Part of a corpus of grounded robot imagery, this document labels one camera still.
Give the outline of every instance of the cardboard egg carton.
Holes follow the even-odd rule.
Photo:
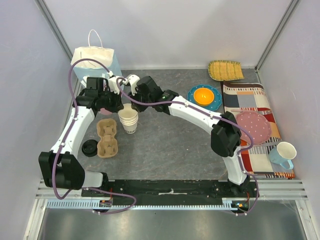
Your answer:
[[[96,124],[96,130],[101,138],[97,144],[97,155],[100,158],[111,158],[118,153],[118,141],[115,139],[117,134],[117,123],[108,118],[100,120]]]

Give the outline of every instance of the black lid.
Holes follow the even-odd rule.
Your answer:
[[[94,139],[90,139],[88,141],[85,141],[82,144],[82,152],[84,155],[86,155],[87,157],[93,157],[95,155],[97,155],[98,153],[98,147],[97,147],[98,142]]]

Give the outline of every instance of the white bag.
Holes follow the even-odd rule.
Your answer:
[[[90,34],[94,31],[98,36],[101,47],[90,45]],[[115,54],[115,50],[111,48],[104,48],[102,41],[98,33],[92,29],[88,35],[88,45],[81,46],[74,50],[74,54],[71,60],[71,65],[80,59],[94,59],[105,65],[110,71],[116,76],[122,76],[120,65]],[[79,62],[73,68],[77,78],[83,85],[86,85],[86,77],[99,77],[108,79],[107,71],[98,63],[93,61],[82,61]]]

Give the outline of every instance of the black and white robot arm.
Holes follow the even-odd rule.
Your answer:
[[[87,187],[103,187],[108,181],[108,176],[103,172],[92,172],[82,168],[77,161],[78,152],[83,137],[101,108],[117,113],[123,109],[121,103],[121,92],[117,86],[118,77],[112,76],[108,80],[104,78],[88,77],[86,88],[82,94],[76,97],[78,104],[78,114],[75,116],[75,108],[72,109],[71,116],[58,141],[49,152],[42,152],[39,156],[39,164],[44,182],[47,187],[52,187],[53,162],[59,147],[62,151],[58,157],[56,167],[55,182],[57,188],[79,190]],[[201,108],[204,115],[191,108],[199,108],[197,105],[187,101],[178,93],[166,90],[162,91],[150,77],[140,79],[136,75],[129,75],[122,81],[122,84],[131,87],[130,97],[142,103],[157,103],[165,101],[180,102],[183,104],[159,104],[152,106],[156,111],[163,112],[171,116],[179,117],[202,128],[211,135],[211,148],[218,155],[222,156],[228,172],[228,180],[241,186],[248,177],[241,170],[237,152],[240,150],[240,130],[231,124],[215,119],[212,116],[221,117],[236,122],[231,113],[221,114]],[[143,112],[148,106],[139,105],[132,102],[132,108]],[[62,142],[69,126],[75,120],[72,129],[64,142]]]

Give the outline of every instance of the pink plate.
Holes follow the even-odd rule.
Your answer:
[[[271,126],[263,115],[255,111],[243,111],[235,119],[239,126],[250,133],[254,144],[262,144],[269,139]],[[241,131],[241,139],[250,143],[250,138],[243,131]]]

